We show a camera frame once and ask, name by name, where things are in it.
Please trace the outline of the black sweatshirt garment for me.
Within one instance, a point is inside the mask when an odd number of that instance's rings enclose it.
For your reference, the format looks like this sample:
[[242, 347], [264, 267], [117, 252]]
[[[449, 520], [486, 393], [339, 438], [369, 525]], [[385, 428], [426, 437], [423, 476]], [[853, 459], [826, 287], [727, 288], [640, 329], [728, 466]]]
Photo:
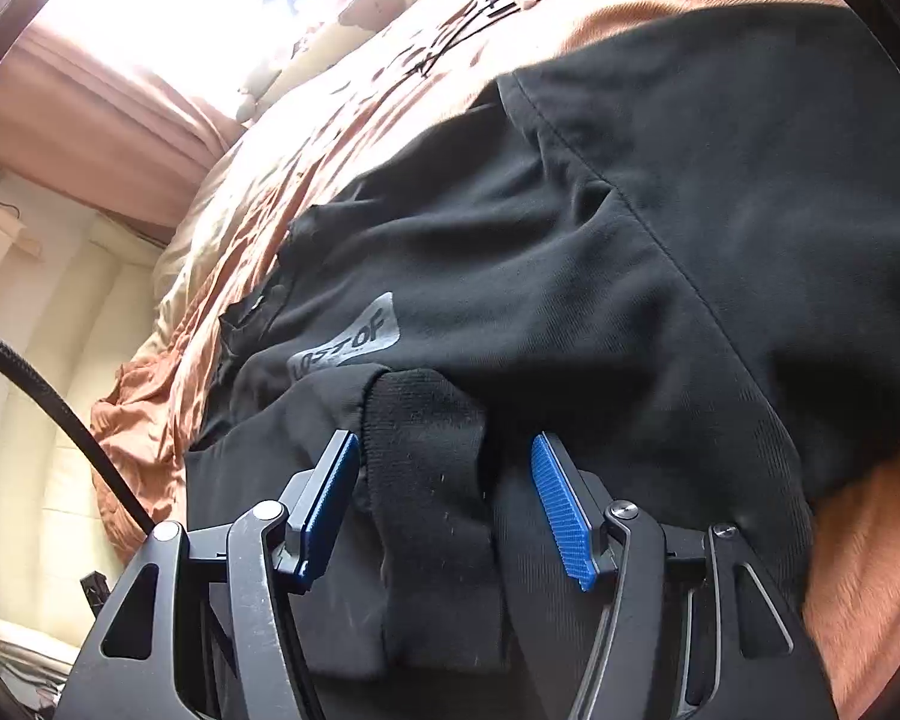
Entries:
[[560, 718], [600, 614], [535, 436], [790, 601], [811, 509], [900, 449], [900, 76], [852, 11], [711, 8], [489, 83], [287, 228], [221, 320], [188, 522], [362, 468], [294, 603], [331, 718]]

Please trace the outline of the orange fleece blanket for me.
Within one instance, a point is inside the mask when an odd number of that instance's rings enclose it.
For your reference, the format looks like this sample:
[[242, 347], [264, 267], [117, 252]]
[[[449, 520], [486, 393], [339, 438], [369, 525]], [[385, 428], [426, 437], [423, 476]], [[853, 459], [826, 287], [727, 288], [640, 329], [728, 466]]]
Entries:
[[[756, 2], [834, 0], [639, 0], [644, 21], [616, 32], [683, 11]], [[560, 54], [616, 32], [590, 26], [578, 46]], [[139, 348], [118, 369], [113, 390], [92, 406], [92, 433], [155, 518], [185, 512], [183, 454], [203, 417], [221, 314], [268, 273], [292, 220], [258, 239], [255, 271], [229, 281], [215, 304], [187, 320], [186, 340], [150, 358]], [[860, 717], [900, 667], [900, 454], [818, 509], [805, 616], [837, 709]]]

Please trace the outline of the cartoon print pillow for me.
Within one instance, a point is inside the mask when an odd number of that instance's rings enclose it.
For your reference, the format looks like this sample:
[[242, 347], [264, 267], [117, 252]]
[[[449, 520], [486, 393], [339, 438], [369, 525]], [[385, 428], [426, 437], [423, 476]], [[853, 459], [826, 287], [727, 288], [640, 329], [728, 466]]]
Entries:
[[258, 119], [290, 89], [333, 67], [417, 1], [344, 0], [326, 20], [297, 32], [283, 54], [266, 60], [248, 77], [235, 119], [240, 124]]

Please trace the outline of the pink window curtain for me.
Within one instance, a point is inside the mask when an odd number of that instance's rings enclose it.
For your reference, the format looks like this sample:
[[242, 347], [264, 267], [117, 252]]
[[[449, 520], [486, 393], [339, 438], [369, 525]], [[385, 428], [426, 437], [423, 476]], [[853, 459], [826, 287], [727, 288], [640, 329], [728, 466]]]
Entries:
[[164, 78], [37, 23], [0, 64], [0, 164], [133, 223], [175, 229], [242, 133]]

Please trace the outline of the cream patterned bed quilt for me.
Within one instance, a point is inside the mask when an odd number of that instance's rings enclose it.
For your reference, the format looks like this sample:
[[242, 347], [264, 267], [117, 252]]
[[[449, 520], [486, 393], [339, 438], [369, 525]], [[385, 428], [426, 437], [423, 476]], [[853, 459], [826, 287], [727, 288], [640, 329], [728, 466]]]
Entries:
[[644, 21], [639, 0], [418, 0], [334, 67], [291, 89], [198, 188], [155, 269], [159, 298], [139, 353], [187, 339], [229, 281], [255, 271], [256, 243], [329, 199], [505, 70], [578, 46], [587, 28]]

